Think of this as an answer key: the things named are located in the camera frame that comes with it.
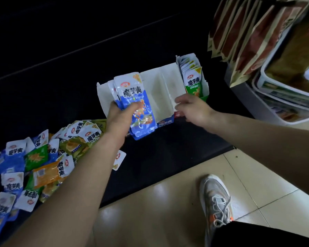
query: pant leg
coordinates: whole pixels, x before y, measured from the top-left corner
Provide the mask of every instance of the pant leg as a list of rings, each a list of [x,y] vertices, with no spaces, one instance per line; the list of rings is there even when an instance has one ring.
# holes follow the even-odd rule
[[[309,246],[309,238],[270,227],[233,221],[216,229],[211,247]]]

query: person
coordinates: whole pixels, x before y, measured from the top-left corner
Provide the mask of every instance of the person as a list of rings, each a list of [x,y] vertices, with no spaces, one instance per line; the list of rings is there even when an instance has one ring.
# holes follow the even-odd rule
[[[309,194],[309,131],[266,124],[217,112],[196,96],[176,98],[176,109],[191,123],[217,134]],[[101,203],[113,162],[140,109],[135,102],[121,111],[111,104],[107,131],[76,165],[70,177],[3,244],[5,247],[85,246]],[[205,244],[309,245],[309,238],[268,227],[233,221],[231,196],[223,182],[208,175],[200,185],[207,220]]]

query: shoe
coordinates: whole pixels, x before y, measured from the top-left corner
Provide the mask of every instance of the shoe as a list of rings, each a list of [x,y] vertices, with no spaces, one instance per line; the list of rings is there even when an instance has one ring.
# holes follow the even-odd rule
[[[200,183],[199,197],[207,222],[205,246],[210,246],[215,230],[233,221],[231,196],[222,180],[210,174]]]

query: cardboard display box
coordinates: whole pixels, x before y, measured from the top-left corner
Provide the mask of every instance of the cardboard display box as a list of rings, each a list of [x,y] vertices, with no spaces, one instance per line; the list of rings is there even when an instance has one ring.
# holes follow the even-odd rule
[[[175,106],[177,104],[174,101],[176,97],[186,93],[178,59],[179,56],[176,57],[175,63],[140,73],[158,127],[173,123],[174,118],[182,116],[180,112],[176,111]],[[201,99],[206,101],[209,95],[209,86],[203,73],[201,83],[203,86],[203,97]],[[107,117],[110,103],[114,101],[108,83],[102,85],[97,83],[97,95]]]

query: person's right arm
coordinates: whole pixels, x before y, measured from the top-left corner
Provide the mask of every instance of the person's right arm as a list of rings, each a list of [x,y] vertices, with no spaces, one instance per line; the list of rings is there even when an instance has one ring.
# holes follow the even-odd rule
[[[200,98],[176,98],[178,111],[309,194],[309,131],[213,110]]]

